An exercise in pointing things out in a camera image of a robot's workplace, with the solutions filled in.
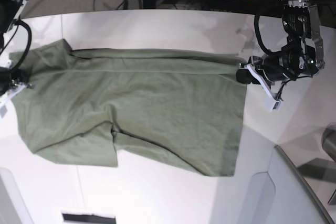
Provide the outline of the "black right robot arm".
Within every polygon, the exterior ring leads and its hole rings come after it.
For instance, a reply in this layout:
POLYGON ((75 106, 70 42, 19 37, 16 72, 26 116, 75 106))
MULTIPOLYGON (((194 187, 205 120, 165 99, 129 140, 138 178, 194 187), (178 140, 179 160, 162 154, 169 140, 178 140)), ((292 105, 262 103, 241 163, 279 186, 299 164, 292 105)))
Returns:
POLYGON ((14 26, 23 27, 27 31, 28 39, 26 48, 21 58, 12 67, 1 67, 1 95, 16 88, 20 83, 25 82, 22 71, 19 69, 28 55, 32 43, 32 31, 30 26, 21 20, 20 15, 28 0, 1 0, 1 52, 8 44, 4 43, 4 34, 14 26))

